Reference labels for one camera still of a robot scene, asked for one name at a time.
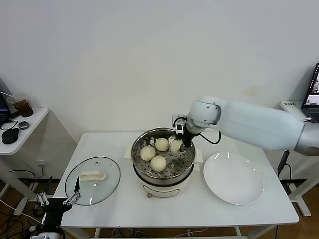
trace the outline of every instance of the white table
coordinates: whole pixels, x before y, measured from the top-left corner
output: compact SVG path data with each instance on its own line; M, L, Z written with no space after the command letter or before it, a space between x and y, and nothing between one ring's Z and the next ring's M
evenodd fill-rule
M278 224L299 221L263 150L224 136L218 145L212 145L201 137L196 137L193 142L202 150L204 161L216 152L230 151L256 163L265 184L265 191L257 202L236 206L216 197L203 179L203 165L201 172L191 174L188 188L177 196L164 199L147 198L146 192L139 185L132 162L124 159L127 147L132 145L140 134L95 132L82 135L54 197L66 197L64 185L68 174L79 163L93 156L106 156L116 161L121 170L121 179L115 192L106 200L92 206L75 205L66 212L61 226L68 232L84 239L88 235L79 228L260 226L249 235L250 239L254 239ZM207 132L205 135L214 140L217 133Z
M16 153L24 144L24 142L29 138L35 128L39 125L39 123L44 119L44 117L48 113L47 108L32 108L33 115L27 118L23 118L22 116L18 116L13 120L16 121L27 121L29 123L29 128L25 130L20 130L18 139L16 142L12 144L4 144L0 141L0 155L11 155ZM3 128L10 128L12 123L4 124ZM28 199L36 201L36 194L32 191L32 189L25 186L20 180L17 179L12 173L10 173L10 169L2 164L0 166L0 179L6 183L3 190L0 192L0 198L4 195L5 191L9 186L14 187L17 191L24 195L24 198L21 200L20 204L17 207L17 211L14 215L19 215L18 211L22 211Z
M307 116L304 115L304 113L301 111L302 104L303 104L302 101L281 101L280 105L284 109L284 111L291 113L293 116L295 116L298 119L304 119L304 118L307 118ZM305 159L304 162L306 162L307 157L306 156L302 156L302 157ZM305 201L303 200L303 195L318 183L319 183L319 174L317 172L313 172L308 177L308 179L304 183L302 183L302 185L300 185L299 187L296 188L296 186L293 183L291 183L289 186L289 189L291 191L289 198L291 199L291 202L297 203L304 217L310 217L311 212L309 208L307 207Z

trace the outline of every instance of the wooden floor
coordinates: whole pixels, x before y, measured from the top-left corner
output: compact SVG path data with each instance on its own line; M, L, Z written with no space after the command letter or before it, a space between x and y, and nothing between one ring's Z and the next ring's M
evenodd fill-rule
M4 183L0 182L0 190L3 188ZM43 189L43 184L39 184L37 188L37 192L41 192ZM52 184L49 194L53 194L57 184ZM12 207L16 207L17 203L22 198L22 195L17 192L15 189L10 188L7 190L6 194L2 198L4 202L9 204ZM311 217L303 217L300 210L296 205L295 208L299 214L300 221L293 225L281 225L278 229L278 236L277 239L319 239L319 187L315 186L312 188L308 193L304 195L304 200L308 205L312 216ZM27 212L28 215L31 215L31 212L28 212L32 208L34 208L35 203L28 203L27 207L25 208L24 212ZM6 205L0 202L0 212L10 215L12 210L8 208ZM21 227L24 226L24 230L28 229L29 223L32 225L36 225L36 223L32 219L28 219L25 216L17 217L13 216L11 220L19 220L22 223L9 221L8 216L0 213L0 239L19 239L19 234L21 233ZM200 231L205 228L189 228L192 232ZM91 237L94 236L94 229L84 229ZM246 235L251 228L244 227L241 228L241 232L243 235ZM187 232L187 229L138 229L136 237L143 237L145 236L143 233L147 234L150 237L174 237L178 234L183 234ZM274 239L275 238L275 231L276 228L270 230L266 234L262 235L260 239ZM130 238L132 236L132 231L129 229L124 229L122 231L124 237ZM102 229L100 233L101 238L112 237L120 235L118 229L113 232L112 229ZM203 232L195 233L196 237L212 237L212 236L235 236L236 232L234 228L209 228Z

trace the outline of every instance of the white wall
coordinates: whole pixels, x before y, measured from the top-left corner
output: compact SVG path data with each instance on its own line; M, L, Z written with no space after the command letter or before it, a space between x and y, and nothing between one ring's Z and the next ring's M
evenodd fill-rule
M319 61L316 0L3 0L0 77L86 131L170 126L200 95L273 107Z

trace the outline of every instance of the white device on shelf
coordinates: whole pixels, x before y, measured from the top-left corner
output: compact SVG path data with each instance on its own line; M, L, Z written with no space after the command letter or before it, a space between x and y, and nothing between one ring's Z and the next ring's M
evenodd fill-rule
M212 128L270 151L291 149L319 155L319 125L304 123L284 111L204 96L193 102L186 117L172 119L173 125L184 124L179 135L186 147L205 128Z
M302 102L299 101L281 101L280 102L280 106L281 108L292 114L295 118L299 119L299 120L311 120L311 118L308 118L302 111L301 111L301 105Z

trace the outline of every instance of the black cable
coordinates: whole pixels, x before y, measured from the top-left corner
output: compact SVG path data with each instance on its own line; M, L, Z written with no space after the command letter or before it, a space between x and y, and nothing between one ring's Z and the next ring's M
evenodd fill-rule
M130 236L130 238L133 238L134 233L135 233L135 229L133 229L133 232L132 232L132 235Z
M186 116L180 116L180 117L177 117L175 120L174 120L174 123L173 123L173 128L175 128L175 125L176 125L176 122L180 119L184 119L187 121L187 117Z
M121 234L121 237L124 238L123 233L121 232L121 229L118 228L118 230L119 230L119 232Z
M33 182L32 182L32 187L34 186L34 183L36 181L36 176L33 172L31 172L30 170L11 170L10 172L28 172L28 173L31 173L33 175Z
M290 154L289 150L286 150L283 153L283 156L281 157L281 160L280 160L279 165L277 167L277 177L279 177L281 171L284 169L284 166L286 165L289 154Z
M21 199L17 202L17 204L14 206L14 208L17 208L18 204L20 203ZM10 226L9 226L9 221L11 221L11 217L13 216L14 210L12 209L11 213L10 213L10 216L9 216L9 219L7 220L7 224L6 224L6 233L9 232L9 229L16 223L12 223Z
M0 124L0 129L2 129L2 130L4 130L4 131L7 131L7 130L9 130L9 129L14 128L14 127L16 126L16 124L19 123L19 121L16 121L16 120L10 120L10 121L8 121L8 123L12 123L12 122L15 122L15 124L14 124L11 128L2 128L2 127L1 127L1 124Z
M306 123L306 122L315 123L313 119L305 120L304 123Z
M6 223L7 223L7 226L8 226L9 221L12 221L12 222L14 222L14 223L11 224L10 226L8 226L8 229L10 229L16 222L23 223L23 222L19 221L19 219L20 219L20 217L22 216L22 214L19 215L19 216L15 216L15 215L12 215L12 212L13 212L13 211L11 211L11 214L10 214L10 215L7 215L7 214L5 214L5 213L0 212L0 213L2 213L2 214L4 214L4 215L6 215L6 216L9 217L8 220L6 220L4 223L2 223L2 224L0 225L0 228L1 228L4 224L6 224ZM2 235L6 234L6 233L8 233L8 231L7 231L7 230L4 230L4 231L0 234L0 237L1 237Z
M286 189L286 193L288 193L288 190L289 190L289 187L290 187L290 182L291 182L291 166L289 164L285 164L285 166L288 166L289 167L289 181L288 181L288 186L287 186L287 189Z
M216 142L212 142L212 141L210 141L208 138L206 138L205 136L203 136L201 133L199 134L200 136L202 136L206 141L208 141L208 142L210 142L211 144L218 144L219 142L220 142L220 140L221 140L221 132L219 131L218 132L218 140L216 141Z
M5 214L4 212L1 212L1 211L0 211L0 213L3 214L3 215L5 215L5 216L7 216L7 217L10 217L10 215Z
M11 238L11 237L14 237L15 235L18 235L18 234L21 234L21 233L15 233L15 234L13 234L13 235L7 237L7 239L9 239L9 238Z
M275 234L275 239L277 239L277 234L278 234L278 225L276 226L276 234Z

